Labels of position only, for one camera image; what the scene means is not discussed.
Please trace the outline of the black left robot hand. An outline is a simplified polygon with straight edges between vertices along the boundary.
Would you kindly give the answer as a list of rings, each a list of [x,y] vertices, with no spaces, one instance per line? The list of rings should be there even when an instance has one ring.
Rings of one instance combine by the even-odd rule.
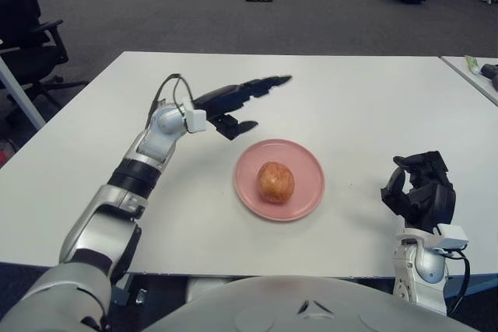
[[[239,85],[228,85],[206,93],[193,101],[196,110],[204,110],[206,120],[228,140],[234,140],[239,135],[258,125],[257,121],[239,122],[230,113],[239,110],[251,98],[259,98],[269,94],[272,87],[287,83],[291,75],[272,76],[254,79]]]

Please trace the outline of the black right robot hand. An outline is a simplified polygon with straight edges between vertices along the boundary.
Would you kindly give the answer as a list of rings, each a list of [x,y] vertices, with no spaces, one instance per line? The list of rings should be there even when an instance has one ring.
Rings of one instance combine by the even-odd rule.
[[[381,200],[404,219],[405,227],[431,233],[440,223],[451,224],[456,193],[441,154],[395,156],[393,162],[397,168],[381,188]]]

